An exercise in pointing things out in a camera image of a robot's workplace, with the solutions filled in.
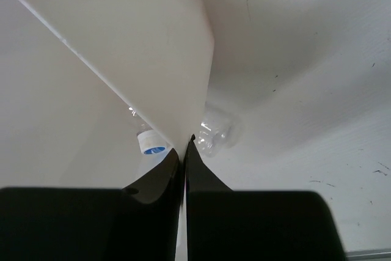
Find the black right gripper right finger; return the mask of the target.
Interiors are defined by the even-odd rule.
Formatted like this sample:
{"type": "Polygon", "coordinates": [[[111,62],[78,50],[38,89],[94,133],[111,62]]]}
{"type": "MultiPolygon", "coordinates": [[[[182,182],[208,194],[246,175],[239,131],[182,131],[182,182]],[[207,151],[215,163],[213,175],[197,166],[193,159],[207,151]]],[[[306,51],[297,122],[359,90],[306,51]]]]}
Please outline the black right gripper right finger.
{"type": "Polygon", "coordinates": [[[185,155],[189,260],[345,260],[326,201],[313,191],[235,191],[185,155]]]}

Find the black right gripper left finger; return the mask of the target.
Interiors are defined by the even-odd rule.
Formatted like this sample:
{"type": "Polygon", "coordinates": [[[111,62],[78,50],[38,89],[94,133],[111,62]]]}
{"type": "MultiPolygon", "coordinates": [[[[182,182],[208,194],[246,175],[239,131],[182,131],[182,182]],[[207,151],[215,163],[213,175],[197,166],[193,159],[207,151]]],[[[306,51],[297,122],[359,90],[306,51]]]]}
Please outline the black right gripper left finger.
{"type": "Polygon", "coordinates": [[[2,260],[173,260],[180,160],[121,189],[1,190],[2,260]]]}

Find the white label plastic bottle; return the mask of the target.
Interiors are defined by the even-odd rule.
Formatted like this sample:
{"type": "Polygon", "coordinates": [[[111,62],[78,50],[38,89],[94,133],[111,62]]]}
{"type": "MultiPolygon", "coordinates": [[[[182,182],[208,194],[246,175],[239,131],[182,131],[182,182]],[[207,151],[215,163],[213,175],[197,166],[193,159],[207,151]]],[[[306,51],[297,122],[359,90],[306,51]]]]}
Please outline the white label plastic bottle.
{"type": "Polygon", "coordinates": [[[167,142],[132,108],[128,108],[137,129],[136,136],[143,155],[155,155],[167,150],[167,142]]]}

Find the clear unlabelled plastic bottle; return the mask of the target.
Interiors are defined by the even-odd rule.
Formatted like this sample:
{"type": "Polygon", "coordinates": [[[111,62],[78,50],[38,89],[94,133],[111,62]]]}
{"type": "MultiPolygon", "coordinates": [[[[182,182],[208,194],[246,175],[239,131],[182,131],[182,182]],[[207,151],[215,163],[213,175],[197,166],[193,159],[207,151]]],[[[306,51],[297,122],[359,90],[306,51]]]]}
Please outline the clear unlabelled plastic bottle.
{"type": "Polygon", "coordinates": [[[201,155],[214,157],[220,150],[232,148],[241,136],[240,119],[211,103],[205,103],[196,146],[201,155]]]}

